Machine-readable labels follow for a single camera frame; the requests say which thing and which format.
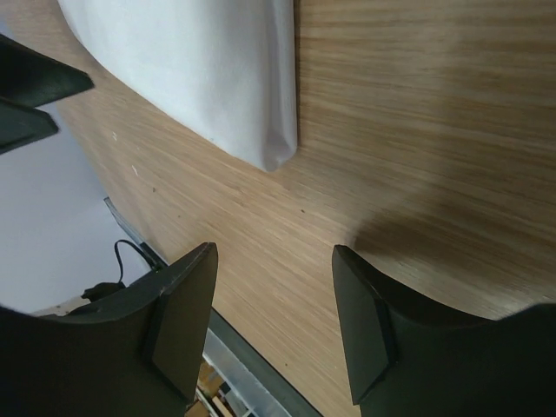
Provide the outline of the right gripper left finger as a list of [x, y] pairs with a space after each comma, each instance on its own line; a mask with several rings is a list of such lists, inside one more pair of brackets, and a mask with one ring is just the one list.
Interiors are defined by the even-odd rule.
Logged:
[[182, 416], [195, 398], [217, 276], [204, 242], [64, 316], [1, 311], [4, 416]]

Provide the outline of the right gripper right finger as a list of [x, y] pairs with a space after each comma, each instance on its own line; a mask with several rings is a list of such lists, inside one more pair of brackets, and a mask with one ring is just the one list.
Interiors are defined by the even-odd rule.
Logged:
[[488, 320], [332, 255], [353, 403], [364, 416], [552, 416], [555, 306]]

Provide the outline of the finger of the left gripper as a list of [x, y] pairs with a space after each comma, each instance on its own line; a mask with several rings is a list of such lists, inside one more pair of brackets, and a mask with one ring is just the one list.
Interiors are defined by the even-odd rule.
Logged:
[[0, 116], [1, 154], [53, 136], [59, 131], [47, 112], [3, 98]]
[[1, 97], [36, 108], [94, 88], [89, 75], [1, 35]]

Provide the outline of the white t shirt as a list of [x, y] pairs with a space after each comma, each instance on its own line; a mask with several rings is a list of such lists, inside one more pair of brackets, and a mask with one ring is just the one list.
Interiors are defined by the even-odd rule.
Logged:
[[290, 1], [62, 1], [114, 77], [229, 155], [272, 172], [298, 145]]

